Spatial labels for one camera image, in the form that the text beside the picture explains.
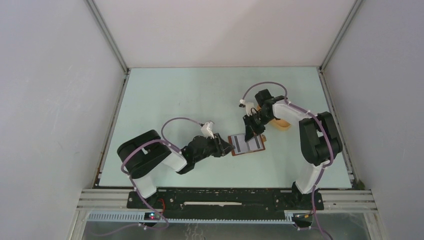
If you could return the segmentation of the brown leather card holder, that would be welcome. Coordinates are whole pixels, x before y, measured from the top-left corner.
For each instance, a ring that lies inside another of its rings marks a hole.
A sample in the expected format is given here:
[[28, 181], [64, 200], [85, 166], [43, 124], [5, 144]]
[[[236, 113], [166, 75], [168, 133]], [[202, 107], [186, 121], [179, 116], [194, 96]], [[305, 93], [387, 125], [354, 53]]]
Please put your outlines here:
[[257, 135], [249, 141], [245, 141], [244, 133], [234, 134], [228, 136], [228, 141], [234, 147], [231, 151], [233, 157], [266, 150], [264, 144], [266, 138], [263, 135]]

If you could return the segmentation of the silver VIP card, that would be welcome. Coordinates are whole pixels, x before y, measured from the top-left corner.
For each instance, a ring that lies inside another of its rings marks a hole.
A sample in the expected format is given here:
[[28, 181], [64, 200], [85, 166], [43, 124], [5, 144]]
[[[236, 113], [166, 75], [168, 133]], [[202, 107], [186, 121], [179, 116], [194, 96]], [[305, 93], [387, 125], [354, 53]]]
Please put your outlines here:
[[245, 134], [235, 134], [228, 137], [230, 143], [234, 146], [232, 151], [233, 156], [243, 155], [250, 153], [249, 147], [245, 142]]

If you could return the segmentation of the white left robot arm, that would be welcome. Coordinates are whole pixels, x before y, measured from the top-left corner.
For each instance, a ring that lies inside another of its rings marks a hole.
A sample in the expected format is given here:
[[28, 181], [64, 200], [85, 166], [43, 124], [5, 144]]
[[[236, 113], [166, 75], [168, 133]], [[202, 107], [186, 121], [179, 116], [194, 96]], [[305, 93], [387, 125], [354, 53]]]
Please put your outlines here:
[[138, 201], [145, 208], [153, 208], [158, 202], [153, 172], [159, 165], [165, 165], [183, 175], [193, 170], [196, 163], [209, 157], [224, 157], [234, 149], [219, 133], [210, 136], [196, 135], [179, 149], [152, 129], [122, 143], [116, 152], [122, 161], [121, 171], [139, 193]]

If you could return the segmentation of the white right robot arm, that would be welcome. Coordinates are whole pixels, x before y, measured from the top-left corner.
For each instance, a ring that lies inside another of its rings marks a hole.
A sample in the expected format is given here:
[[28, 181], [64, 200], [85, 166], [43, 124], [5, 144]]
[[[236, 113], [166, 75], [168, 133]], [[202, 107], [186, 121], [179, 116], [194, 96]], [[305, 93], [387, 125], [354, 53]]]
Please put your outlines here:
[[324, 170], [333, 164], [337, 154], [343, 150], [334, 118], [328, 111], [315, 114], [297, 106], [286, 96], [274, 97], [267, 89], [259, 91], [255, 99], [259, 109], [243, 98], [239, 101], [239, 107], [246, 112], [243, 116], [246, 142], [261, 135], [273, 120], [298, 125], [300, 149], [306, 165], [294, 182], [297, 191], [291, 194], [290, 201], [295, 208], [304, 209], [310, 204], [310, 193], [317, 189]]

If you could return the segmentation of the orange plastic tray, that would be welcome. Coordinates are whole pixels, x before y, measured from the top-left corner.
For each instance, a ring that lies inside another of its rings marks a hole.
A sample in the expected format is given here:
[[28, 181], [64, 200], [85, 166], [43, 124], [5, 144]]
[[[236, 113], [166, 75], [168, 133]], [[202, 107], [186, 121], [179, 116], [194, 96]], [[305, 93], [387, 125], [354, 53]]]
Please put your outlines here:
[[258, 105], [256, 107], [256, 110], [257, 113], [262, 117], [260, 119], [260, 124], [262, 125], [263, 129], [265, 129], [266, 125], [269, 124], [271, 124], [274, 128], [282, 132], [288, 130], [291, 127], [291, 124], [289, 122], [276, 117], [272, 106], [264, 105], [264, 108], [261, 109], [261, 107]]

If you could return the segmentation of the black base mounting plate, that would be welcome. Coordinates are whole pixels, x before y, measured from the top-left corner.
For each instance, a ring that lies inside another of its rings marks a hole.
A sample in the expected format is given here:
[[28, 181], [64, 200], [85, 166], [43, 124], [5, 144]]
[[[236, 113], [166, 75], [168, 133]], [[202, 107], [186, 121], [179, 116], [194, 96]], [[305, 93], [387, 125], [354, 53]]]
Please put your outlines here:
[[301, 194], [289, 188], [160, 187], [141, 200], [135, 191], [127, 197], [128, 209], [164, 210], [168, 220], [287, 220], [286, 214], [322, 211], [321, 193]]

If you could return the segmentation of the aluminium frame rail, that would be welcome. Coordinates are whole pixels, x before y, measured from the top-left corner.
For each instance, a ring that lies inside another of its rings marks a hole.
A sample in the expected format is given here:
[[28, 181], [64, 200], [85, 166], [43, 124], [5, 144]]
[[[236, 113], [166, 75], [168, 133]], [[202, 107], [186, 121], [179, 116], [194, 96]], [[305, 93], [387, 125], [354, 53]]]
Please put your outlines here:
[[[78, 211], [128, 211], [127, 202], [130, 189], [84, 189], [82, 190], [76, 209]], [[370, 190], [327, 190], [320, 189], [322, 213], [363, 213], [377, 214], [378, 208]], [[241, 199], [188, 200], [187, 205], [236, 206]]]

